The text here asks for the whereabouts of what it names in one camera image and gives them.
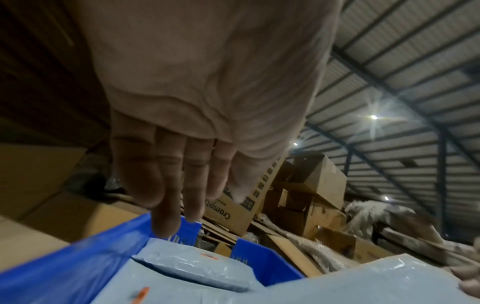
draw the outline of corrugated metal roof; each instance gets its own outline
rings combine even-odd
[[[307,115],[326,133],[305,128],[294,153],[318,151],[343,169],[353,150],[355,191],[419,211],[441,205],[444,176],[446,233],[480,235],[478,12],[480,0],[348,1]]]

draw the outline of hand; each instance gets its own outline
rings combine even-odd
[[[342,1],[77,0],[123,186],[169,236],[244,200],[318,90]],[[183,166],[183,186],[181,173]]]
[[[458,284],[460,289],[468,295],[480,298],[480,267],[456,266],[447,267],[446,271],[461,279]]]

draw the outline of blue crate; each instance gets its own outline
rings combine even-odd
[[[236,241],[230,257],[253,268],[256,279],[264,286],[305,278],[275,251],[241,238]]]
[[[89,304],[152,237],[150,214],[139,216],[62,250],[0,273],[0,304]],[[202,224],[182,218],[170,241],[194,245]],[[304,277],[271,249],[238,239],[232,257],[269,286]]]

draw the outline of finger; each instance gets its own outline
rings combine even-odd
[[[151,227],[158,237],[169,237],[180,228],[180,193],[182,162],[187,137],[163,128],[156,130],[156,162],[160,169],[165,195],[152,211]]]
[[[188,138],[183,155],[183,213],[187,221],[202,218],[214,140]]]
[[[220,197],[229,176],[230,164],[235,155],[233,144],[218,141],[210,160],[210,172],[206,187],[206,198],[214,200]]]
[[[462,281],[472,279],[480,275],[480,267],[471,265],[450,267],[450,271]]]
[[[111,115],[113,165],[127,193],[136,203],[153,207],[164,197],[164,187],[155,160],[155,126],[114,109]]]
[[[240,152],[235,154],[226,182],[235,202],[241,203],[245,200],[274,159],[255,159]]]
[[[458,285],[460,289],[468,295],[480,298],[480,281],[479,278],[474,278],[460,282]]]

